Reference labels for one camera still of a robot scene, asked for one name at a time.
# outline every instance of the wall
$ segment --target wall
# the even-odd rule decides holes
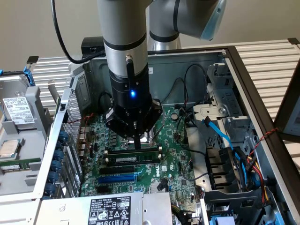
[[[50,0],[0,0],[0,68],[19,70],[31,55],[62,56],[54,33]],[[60,31],[72,56],[84,37],[100,36],[97,0],[56,0]],[[300,0],[227,0],[219,33],[212,42],[181,35],[183,46],[300,40]]]

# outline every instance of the power supply label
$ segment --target power supply label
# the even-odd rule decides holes
[[[92,199],[88,225],[129,225],[130,196]]]
[[[4,98],[3,102],[9,116],[16,125],[34,123],[28,102],[25,97]]]

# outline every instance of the blue led light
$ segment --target blue led light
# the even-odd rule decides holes
[[[132,97],[132,98],[134,98],[134,97],[136,96],[136,93],[135,93],[134,90],[132,90],[132,91],[130,92],[130,94],[131,94],[131,97]]]

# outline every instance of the blue pcie slot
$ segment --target blue pcie slot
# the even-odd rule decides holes
[[[99,184],[136,181],[136,174],[120,174],[116,176],[99,177]]]

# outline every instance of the motherboard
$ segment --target motherboard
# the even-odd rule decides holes
[[[177,141],[187,143],[183,121],[176,132],[179,114],[174,107],[164,107],[163,115],[148,133],[153,140],[143,143],[147,135],[141,137],[142,149],[138,152],[130,140],[105,126],[102,115],[93,117],[89,128],[82,129],[89,131],[85,131],[88,144],[84,145],[90,148],[85,148],[82,158],[81,196],[169,192],[172,204],[194,211],[195,184],[182,176],[191,155]],[[191,165],[187,166],[185,175],[194,178]]]

